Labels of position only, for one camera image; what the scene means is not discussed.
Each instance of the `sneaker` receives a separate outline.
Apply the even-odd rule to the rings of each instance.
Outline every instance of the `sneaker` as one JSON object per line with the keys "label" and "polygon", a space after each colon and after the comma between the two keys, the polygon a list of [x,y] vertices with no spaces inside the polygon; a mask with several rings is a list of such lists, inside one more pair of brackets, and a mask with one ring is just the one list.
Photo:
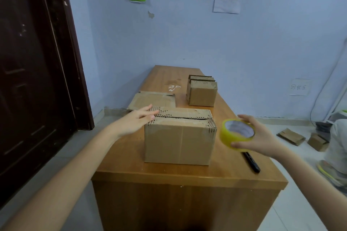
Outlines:
{"label": "sneaker", "polygon": [[335,187],[347,188],[347,175],[339,172],[325,160],[317,163],[317,168]]}

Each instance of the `forearm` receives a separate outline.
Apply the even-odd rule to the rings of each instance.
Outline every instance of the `forearm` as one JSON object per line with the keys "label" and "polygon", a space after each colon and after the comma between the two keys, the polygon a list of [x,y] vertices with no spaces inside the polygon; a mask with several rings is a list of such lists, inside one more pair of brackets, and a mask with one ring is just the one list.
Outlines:
{"label": "forearm", "polygon": [[114,124],[103,129],[30,199],[3,230],[60,230],[118,135]]}
{"label": "forearm", "polygon": [[326,228],[329,231],[343,230],[347,226],[347,198],[288,148],[284,148],[276,159],[288,171]]}

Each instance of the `handwritten paper note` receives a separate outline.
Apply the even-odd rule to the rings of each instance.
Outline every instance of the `handwritten paper note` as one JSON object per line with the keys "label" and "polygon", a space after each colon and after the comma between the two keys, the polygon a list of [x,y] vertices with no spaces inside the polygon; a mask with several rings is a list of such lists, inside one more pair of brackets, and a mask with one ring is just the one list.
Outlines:
{"label": "handwritten paper note", "polygon": [[240,0],[215,0],[213,12],[240,14]]}
{"label": "handwritten paper note", "polygon": [[294,79],[290,83],[289,95],[307,96],[311,90],[312,80]]}

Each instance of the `yellow tape roll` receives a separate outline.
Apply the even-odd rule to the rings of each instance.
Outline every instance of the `yellow tape roll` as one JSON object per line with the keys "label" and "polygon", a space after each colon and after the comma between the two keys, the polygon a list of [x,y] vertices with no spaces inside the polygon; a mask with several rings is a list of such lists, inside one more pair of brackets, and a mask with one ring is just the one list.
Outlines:
{"label": "yellow tape roll", "polygon": [[231,147],[233,141],[250,141],[255,134],[255,129],[251,124],[238,119],[228,119],[223,121],[222,129],[219,134],[222,143],[233,150],[248,152],[246,149]]}

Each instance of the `flattened cardboard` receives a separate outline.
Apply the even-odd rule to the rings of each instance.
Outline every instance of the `flattened cardboard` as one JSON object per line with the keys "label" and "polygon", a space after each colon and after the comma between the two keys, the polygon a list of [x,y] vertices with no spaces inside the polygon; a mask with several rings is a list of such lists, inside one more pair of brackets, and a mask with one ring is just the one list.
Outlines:
{"label": "flattened cardboard", "polygon": [[324,152],[329,146],[329,141],[315,132],[311,133],[307,143],[319,152]]}
{"label": "flattened cardboard", "polygon": [[127,110],[139,110],[142,107],[152,104],[153,106],[163,107],[176,107],[175,94],[152,92],[152,91],[139,91],[133,97]]}
{"label": "flattened cardboard", "polygon": [[277,133],[277,136],[287,140],[288,142],[290,142],[296,146],[299,146],[300,144],[302,144],[306,140],[306,138],[304,136],[302,136],[301,134],[298,134],[296,132],[293,132],[293,131],[289,130],[288,128]]}
{"label": "flattened cardboard", "polygon": [[187,84],[188,105],[215,106],[217,82],[212,76],[189,75]]}
{"label": "flattened cardboard", "polygon": [[159,109],[145,125],[145,162],[209,165],[217,126],[209,110]]}

